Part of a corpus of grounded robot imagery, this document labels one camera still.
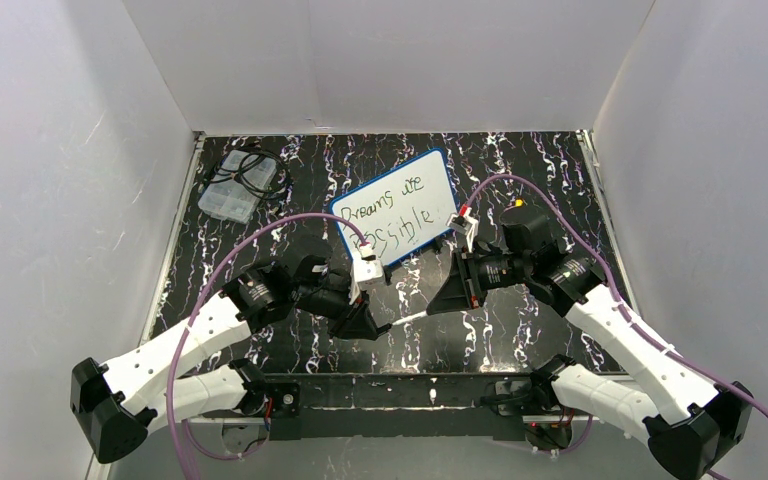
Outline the blue framed whiteboard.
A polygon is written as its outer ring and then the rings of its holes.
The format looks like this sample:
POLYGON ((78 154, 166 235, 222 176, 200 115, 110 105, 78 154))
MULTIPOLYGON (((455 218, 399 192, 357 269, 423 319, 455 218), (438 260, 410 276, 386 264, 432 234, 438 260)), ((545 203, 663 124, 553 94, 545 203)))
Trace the blue framed whiteboard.
POLYGON ((347 249, 366 241, 389 266, 448 232, 459 203, 447 160, 434 148, 335 199, 330 212, 357 227, 340 227, 347 249))

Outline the black white marker pen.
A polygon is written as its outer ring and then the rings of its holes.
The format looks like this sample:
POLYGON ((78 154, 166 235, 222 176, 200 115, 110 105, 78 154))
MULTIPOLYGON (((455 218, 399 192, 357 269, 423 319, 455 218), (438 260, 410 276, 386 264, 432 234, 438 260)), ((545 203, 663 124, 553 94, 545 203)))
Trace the black white marker pen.
POLYGON ((415 314, 412 314, 412 315, 400 318, 398 320, 395 320, 395 321, 391 322, 391 325, 393 327, 401 326, 401 325, 405 325, 405 324, 411 323, 411 322, 416 321, 416 320, 420 320, 420 319, 426 318, 427 316, 428 316, 428 313, 425 312, 425 311, 422 311, 422 312, 418 312, 418 313, 415 313, 415 314))

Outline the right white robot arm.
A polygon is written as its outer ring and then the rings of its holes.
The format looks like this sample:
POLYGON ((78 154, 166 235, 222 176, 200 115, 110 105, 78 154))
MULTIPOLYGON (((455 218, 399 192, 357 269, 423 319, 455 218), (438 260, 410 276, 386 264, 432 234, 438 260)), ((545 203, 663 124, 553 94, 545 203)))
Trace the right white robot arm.
POLYGON ((524 285, 567 322, 592 337, 634 379, 608 380, 556 355, 526 378, 504 383, 481 402, 501 416, 571 408, 598 417, 645 444, 669 474, 699 479, 737 445, 751 408, 739 384, 721 386, 651 344, 653 331, 613 297, 598 262, 568 251, 544 213, 511 207, 501 218, 503 247, 476 237, 468 208, 451 215, 463 238, 449 276, 427 307, 430 315, 477 309, 491 290, 524 285))

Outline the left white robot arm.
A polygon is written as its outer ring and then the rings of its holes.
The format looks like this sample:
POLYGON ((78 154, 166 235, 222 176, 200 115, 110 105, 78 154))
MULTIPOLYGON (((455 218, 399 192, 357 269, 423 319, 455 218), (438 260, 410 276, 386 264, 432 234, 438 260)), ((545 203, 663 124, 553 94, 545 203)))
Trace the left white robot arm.
POLYGON ((234 361, 210 374, 189 372, 296 310, 331 321, 337 338, 384 334, 365 290, 385 277, 372 246, 352 251, 350 271, 331 268, 330 257, 330 247, 314 239, 307 250, 257 260, 210 295, 193 320, 107 361, 79 361, 71 371, 70 410, 96 460, 110 464, 128 456, 170 420, 217 410, 265 414, 280 393, 251 362, 234 361))

